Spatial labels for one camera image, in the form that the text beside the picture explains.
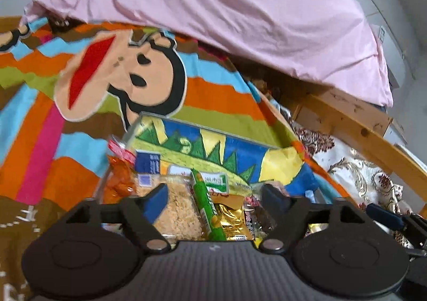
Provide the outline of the orange sausage snack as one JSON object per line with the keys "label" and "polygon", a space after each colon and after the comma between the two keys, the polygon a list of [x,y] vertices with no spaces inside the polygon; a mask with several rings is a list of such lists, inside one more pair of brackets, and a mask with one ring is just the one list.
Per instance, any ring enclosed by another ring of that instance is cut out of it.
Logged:
{"label": "orange sausage snack", "polygon": [[132,165],[118,156],[108,156],[109,175],[103,194],[103,203],[118,203],[122,198],[135,195],[135,177]]}

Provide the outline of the clear rice crisp packet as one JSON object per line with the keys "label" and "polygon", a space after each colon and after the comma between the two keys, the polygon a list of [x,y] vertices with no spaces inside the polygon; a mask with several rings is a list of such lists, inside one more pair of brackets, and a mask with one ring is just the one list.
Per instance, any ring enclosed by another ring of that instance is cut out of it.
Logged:
{"label": "clear rice crisp packet", "polygon": [[135,186],[139,196],[146,196],[160,184],[168,188],[167,206],[154,221],[155,228],[171,245],[178,240],[203,240],[204,228],[191,193],[190,178],[180,175],[151,175],[149,178],[147,185]]}

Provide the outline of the gold foil snack packet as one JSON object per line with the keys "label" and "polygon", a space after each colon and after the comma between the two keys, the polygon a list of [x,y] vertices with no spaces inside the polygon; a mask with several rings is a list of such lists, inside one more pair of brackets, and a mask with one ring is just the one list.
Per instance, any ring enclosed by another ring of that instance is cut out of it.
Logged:
{"label": "gold foil snack packet", "polygon": [[246,224],[245,198],[239,195],[211,193],[227,241],[253,240]]}

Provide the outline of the green candy stick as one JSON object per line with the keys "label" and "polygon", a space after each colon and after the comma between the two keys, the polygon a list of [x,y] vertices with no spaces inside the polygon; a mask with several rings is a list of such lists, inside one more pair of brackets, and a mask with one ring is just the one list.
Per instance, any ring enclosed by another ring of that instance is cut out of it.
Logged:
{"label": "green candy stick", "polygon": [[196,169],[191,169],[191,173],[194,179],[192,191],[195,196],[207,239],[210,241],[226,241],[227,238],[223,231],[221,220],[201,173]]}

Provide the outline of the metal tray with dinosaur lining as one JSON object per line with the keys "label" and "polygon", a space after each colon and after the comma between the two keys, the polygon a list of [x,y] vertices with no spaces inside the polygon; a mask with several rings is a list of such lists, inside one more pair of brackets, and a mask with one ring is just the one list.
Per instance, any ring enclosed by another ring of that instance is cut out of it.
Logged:
{"label": "metal tray with dinosaur lining", "polygon": [[128,127],[123,139],[135,156],[135,186],[147,185],[151,175],[170,175],[175,164],[197,171],[223,172],[229,195],[249,196],[250,185],[280,181],[289,196],[315,200],[320,184],[291,146],[273,148],[196,124],[142,114]]}

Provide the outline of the brown bread bar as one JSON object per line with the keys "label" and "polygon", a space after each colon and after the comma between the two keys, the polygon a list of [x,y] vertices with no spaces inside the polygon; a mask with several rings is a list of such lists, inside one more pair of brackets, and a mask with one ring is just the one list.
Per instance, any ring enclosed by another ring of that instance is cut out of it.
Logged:
{"label": "brown bread bar", "polygon": [[268,180],[266,182],[257,182],[250,185],[251,193],[245,197],[243,210],[245,213],[245,223],[254,240],[262,240],[276,226],[275,221],[261,205],[261,190],[265,184],[270,184],[277,188],[284,196],[289,193],[285,191],[280,181]]}

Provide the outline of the white spicy bean snack pouch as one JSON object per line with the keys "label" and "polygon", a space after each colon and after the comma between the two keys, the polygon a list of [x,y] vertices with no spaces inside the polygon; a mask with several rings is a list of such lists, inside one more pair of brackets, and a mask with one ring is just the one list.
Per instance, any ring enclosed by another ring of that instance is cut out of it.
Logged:
{"label": "white spicy bean snack pouch", "polygon": [[[230,193],[228,177],[225,173],[206,171],[199,171],[199,173],[209,192],[219,193],[221,195],[228,195]],[[189,177],[192,181],[195,180],[194,174],[190,168],[177,166],[175,164],[172,164],[167,168],[167,174],[180,175]]]}

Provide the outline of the white floral satin quilt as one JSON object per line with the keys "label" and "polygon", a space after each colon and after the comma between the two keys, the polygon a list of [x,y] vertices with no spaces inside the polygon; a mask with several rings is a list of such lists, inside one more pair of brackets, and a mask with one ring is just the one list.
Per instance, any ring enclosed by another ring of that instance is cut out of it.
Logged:
{"label": "white floral satin quilt", "polygon": [[375,203],[396,214],[413,213],[402,199],[403,186],[391,181],[379,166],[340,139],[304,128],[291,119],[289,109],[273,98],[269,101],[290,123],[313,160],[343,186],[361,209]]}

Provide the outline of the brown cartoon monkey blanket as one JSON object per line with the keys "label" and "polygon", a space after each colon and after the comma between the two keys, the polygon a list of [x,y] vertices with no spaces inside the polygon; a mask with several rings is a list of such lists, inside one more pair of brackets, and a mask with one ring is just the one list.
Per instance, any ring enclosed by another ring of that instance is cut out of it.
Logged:
{"label": "brown cartoon monkey blanket", "polygon": [[348,196],[224,52],[156,28],[102,22],[61,32],[46,18],[2,18],[2,300],[30,296],[24,249],[92,196],[109,136],[142,114],[291,146],[335,196]]}

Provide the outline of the pink bed sheet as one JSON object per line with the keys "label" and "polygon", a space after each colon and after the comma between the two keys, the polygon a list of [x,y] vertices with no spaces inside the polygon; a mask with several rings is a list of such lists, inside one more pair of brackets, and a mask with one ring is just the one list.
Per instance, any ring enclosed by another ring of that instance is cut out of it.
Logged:
{"label": "pink bed sheet", "polygon": [[23,18],[166,28],[301,80],[392,106],[383,49],[356,0],[32,0]]}

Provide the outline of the wooden bed frame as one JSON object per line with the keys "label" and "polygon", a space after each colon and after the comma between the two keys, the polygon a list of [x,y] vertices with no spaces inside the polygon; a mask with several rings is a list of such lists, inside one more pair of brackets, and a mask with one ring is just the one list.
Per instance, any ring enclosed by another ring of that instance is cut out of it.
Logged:
{"label": "wooden bed frame", "polygon": [[338,89],[300,81],[282,87],[280,103],[299,124],[339,138],[426,201],[426,171],[384,138],[390,116]]}

